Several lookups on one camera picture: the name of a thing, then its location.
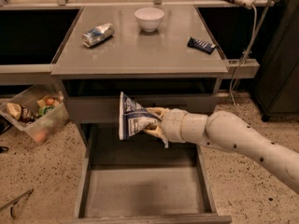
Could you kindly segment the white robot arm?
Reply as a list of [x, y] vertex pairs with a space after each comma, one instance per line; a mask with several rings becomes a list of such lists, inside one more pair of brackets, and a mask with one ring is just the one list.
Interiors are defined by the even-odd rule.
[[147, 110], [161, 122], [146, 133], [166, 142], [193, 143], [246, 156], [299, 193], [299, 153], [265, 138], [237, 115], [217, 111], [207, 116], [162, 107]]

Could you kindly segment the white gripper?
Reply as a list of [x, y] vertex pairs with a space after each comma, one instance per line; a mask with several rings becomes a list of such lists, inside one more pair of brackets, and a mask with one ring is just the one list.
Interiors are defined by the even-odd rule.
[[147, 107], [148, 117], [161, 120], [159, 124], [151, 124], [144, 129], [144, 132], [160, 138], [164, 142], [164, 147], [169, 148], [168, 141], [174, 143], [184, 143], [181, 134], [181, 126], [187, 111], [180, 109], [169, 109], [163, 107]]

